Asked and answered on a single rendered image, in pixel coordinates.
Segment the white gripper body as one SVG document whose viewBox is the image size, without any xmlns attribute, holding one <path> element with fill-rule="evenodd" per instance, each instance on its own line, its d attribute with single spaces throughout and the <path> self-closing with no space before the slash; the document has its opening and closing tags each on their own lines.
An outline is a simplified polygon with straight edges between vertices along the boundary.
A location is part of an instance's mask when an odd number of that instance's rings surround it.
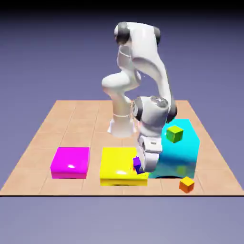
<svg viewBox="0 0 244 244">
<path fill-rule="evenodd" d="M 156 168 L 159 156 L 159 151 L 142 151 L 142 170 L 144 172 L 152 173 Z"/>
</svg>

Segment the small green cube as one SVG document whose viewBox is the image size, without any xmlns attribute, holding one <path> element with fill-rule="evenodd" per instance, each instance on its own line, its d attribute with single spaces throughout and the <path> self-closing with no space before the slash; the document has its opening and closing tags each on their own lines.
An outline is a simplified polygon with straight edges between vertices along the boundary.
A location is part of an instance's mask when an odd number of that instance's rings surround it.
<svg viewBox="0 0 244 244">
<path fill-rule="evenodd" d="M 166 138 L 172 143 L 181 141 L 183 138 L 183 129 L 176 125 L 168 127 L 166 130 Z"/>
</svg>

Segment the small orange cube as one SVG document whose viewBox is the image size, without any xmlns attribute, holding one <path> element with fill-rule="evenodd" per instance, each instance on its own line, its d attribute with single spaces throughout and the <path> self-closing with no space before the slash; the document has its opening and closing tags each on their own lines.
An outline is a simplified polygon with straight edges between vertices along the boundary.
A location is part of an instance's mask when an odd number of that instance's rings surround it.
<svg viewBox="0 0 244 244">
<path fill-rule="evenodd" d="M 194 188 L 195 181 L 189 177 L 184 177 L 179 182 L 179 189 L 185 193 L 189 193 Z"/>
</svg>

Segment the large cyan box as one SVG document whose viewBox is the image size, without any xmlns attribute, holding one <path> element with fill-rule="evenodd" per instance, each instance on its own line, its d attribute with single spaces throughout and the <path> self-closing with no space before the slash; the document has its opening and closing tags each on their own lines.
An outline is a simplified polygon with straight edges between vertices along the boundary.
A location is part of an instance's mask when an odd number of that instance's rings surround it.
<svg viewBox="0 0 244 244">
<path fill-rule="evenodd" d="M 183 129 L 183 137 L 173 143 L 166 137 L 167 129 L 178 126 Z M 188 119 L 174 119 L 166 124 L 162 130 L 163 152 L 160 154 L 155 171 L 149 174 L 149 178 L 194 178 L 200 140 Z"/>
</svg>

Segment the large yellow box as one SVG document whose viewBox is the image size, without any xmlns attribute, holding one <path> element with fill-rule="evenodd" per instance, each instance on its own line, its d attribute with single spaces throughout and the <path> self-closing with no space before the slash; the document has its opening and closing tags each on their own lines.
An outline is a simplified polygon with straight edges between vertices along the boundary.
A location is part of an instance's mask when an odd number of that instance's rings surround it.
<svg viewBox="0 0 244 244">
<path fill-rule="evenodd" d="M 133 159 L 137 156 L 134 147 L 104 147 L 100 166 L 102 186 L 146 186 L 148 173 L 137 174 Z"/>
</svg>

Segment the large magenta box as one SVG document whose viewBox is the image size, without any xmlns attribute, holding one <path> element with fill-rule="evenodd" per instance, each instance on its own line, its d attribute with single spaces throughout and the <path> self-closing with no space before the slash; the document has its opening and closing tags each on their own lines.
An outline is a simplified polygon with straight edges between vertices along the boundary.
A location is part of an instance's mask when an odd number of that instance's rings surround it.
<svg viewBox="0 0 244 244">
<path fill-rule="evenodd" d="M 85 179 L 90 162 L 89 147 L 59 147 L 50 165 L 52 179 Z"/>
</svg>

